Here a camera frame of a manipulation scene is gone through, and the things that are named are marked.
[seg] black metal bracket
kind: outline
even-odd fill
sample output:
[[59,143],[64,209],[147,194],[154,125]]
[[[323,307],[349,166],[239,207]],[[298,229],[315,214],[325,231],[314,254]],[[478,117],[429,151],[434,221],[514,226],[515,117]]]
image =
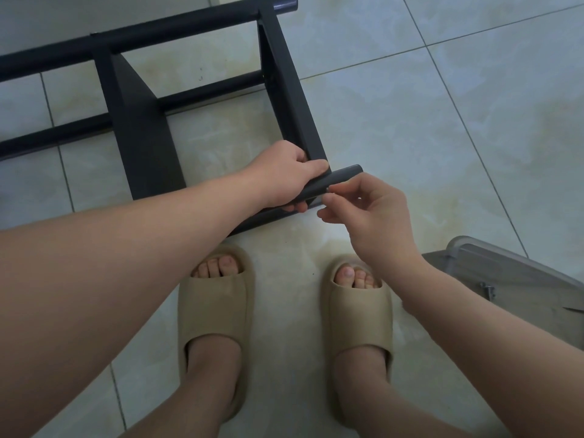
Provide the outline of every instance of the black metal bracket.
[[[186,187],[166,115],[209,99],[264,84],[284,139],[308,159],[326,159],[277,15],[298,8],[298,0],[241,0],[185,14],[75,38],[0,57],[0,82],[94,60],[108,113],[0,143],[0,160],[40,151],[113,130],[135,200]],[[122,52],[256,21],[262,68],[227,80],[156,98]],[[355,165],[329,169],[293,201],[317,205],[331,184],[362,172]],[[231,235],[294,213],[264,209]]]

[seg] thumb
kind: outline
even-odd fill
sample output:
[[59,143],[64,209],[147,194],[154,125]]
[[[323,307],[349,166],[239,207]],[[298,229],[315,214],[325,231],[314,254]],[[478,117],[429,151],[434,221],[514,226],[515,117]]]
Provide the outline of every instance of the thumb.
[[347,228],[354,227],[364,217],[363,210],[340,195],[326,193],[322,196],[322,203],[332,210]]
[[316,178],[317,176],[325,173],[326,169],[328,169],[328,161],[322,160],[322,159],[310,160],[310,161],[303,162],[302,164],[304,166],[304,169],[307,172],[308,180],[312,180],[313,178]]

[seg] person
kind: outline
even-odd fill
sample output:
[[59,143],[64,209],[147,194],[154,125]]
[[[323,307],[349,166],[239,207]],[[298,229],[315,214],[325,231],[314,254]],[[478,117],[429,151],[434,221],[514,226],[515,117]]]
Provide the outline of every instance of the person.
[[[182,280],[182,383],[126,434],[216,436],[245,396],[253,265],[240,250],[209,254],[245,218],[289,203],[327,168],[279,141],[231,175],[0,232],[0,434],[42,427]],[[333,264],[321,290],[337,418],[363,437],[467,435],[392,388],[389,285],[513,434],[584,436],[584,353],[428,265],[401,191],[364,173],[331,186],[322,202],[318,217],[344,224],[364,262]]]

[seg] person's left hand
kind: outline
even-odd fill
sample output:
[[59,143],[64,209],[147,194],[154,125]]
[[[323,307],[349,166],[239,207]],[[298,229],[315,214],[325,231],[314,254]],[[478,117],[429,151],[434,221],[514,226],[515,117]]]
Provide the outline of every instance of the person's left hand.
[[306,202],[284,206],[303,190],[309,180],[325,173],[328,161],[307,161],[306,154],[290,141],[280,140],[265,149],[242,174],[261,194],[263,207],[283,206],[287,211],[306,212]]

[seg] footwear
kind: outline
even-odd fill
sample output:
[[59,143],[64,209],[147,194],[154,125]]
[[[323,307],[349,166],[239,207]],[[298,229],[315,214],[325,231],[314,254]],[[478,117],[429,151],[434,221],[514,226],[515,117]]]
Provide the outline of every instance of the footwear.
[[230,405],[233,418],[244,404],[249,371],[249,334],[252,326],[255,273],[251,259],[237,246],[219,245],[206,259],[231,255],[241,272],[218,278],[193,278],[180,282],[178,302],[179,374],[187,369],[187,346],[203,335],[224,335],[241,347],[241,372]]
[[370,268],[356,255],[343,255],[327,267],[321,284],[321,318],[326,359],[326,393],[335,419],[350,427],[340,407],[332,380],[335,357],[357,346],[377,346],[387,351],[387,381],[390,381],[392,354],[392,306],[390,287],[355,289],[334,282],[342,265],[362,269],[373,275]]

